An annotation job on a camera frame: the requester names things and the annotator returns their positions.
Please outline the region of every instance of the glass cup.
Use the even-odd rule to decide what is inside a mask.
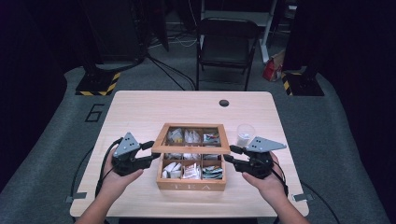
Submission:
[[[240,124],[236,130],[236,145],[238,147],[246,147],[250,140],[253,139],[255,132],[250,124]]]

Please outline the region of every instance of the table hole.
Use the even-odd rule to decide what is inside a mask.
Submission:
[[[230,102],[228,102],[228,100],[220,100],[219,104],[223,107],[226,107],[230,104]]]

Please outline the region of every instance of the wooden table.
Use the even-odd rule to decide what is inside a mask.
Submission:
[[[228,106],[221,106],[227,100]],[[155,140],[163,124],[222,123],[230,145],[235,144],[236,128],[251,124],[256,135],[288,145],[274,99],[261,91],[118,91],[106,116],[103,128],[87,165],[78,192],[85,199],[75,199],[70,209],[80,217],[94,199],[96,182],[108,147],[127,132],[139,143]],[[140,150],[137,158],[150,149]],[[287,178],[289,199],[304,215],[306,202],[294,202],[291,194],[303,193],[289,147],[274,151]],[[236,159],[245,155],[232,153]],[[226,162],[227,185],[224,191],[159,190],[156,184],[158,159],[116,200],[108,217],[276,217],[260,193]]]

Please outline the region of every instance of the wooden box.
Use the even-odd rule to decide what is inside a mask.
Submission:
[[[162,153],[157,173],[159,189],[225,189],[222,154],[229,154],[230,146],[222,124],[165,123],[151,151]]]

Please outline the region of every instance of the dark background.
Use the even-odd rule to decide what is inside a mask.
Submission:
[[[389,219],[396,222],[393,11],[389,0],[300,1],[284,69],[324,59],[319,72],[336,89],[361,160]],[[136,35],[125,53],[132,58],[141,56],[141,49],[134,48],[140,44],[137,28],[125,27]],[[102,63],[103,55],[77,0],[2,1],[0,30],[2,189],[62,101],[64,73],[84,63]]]

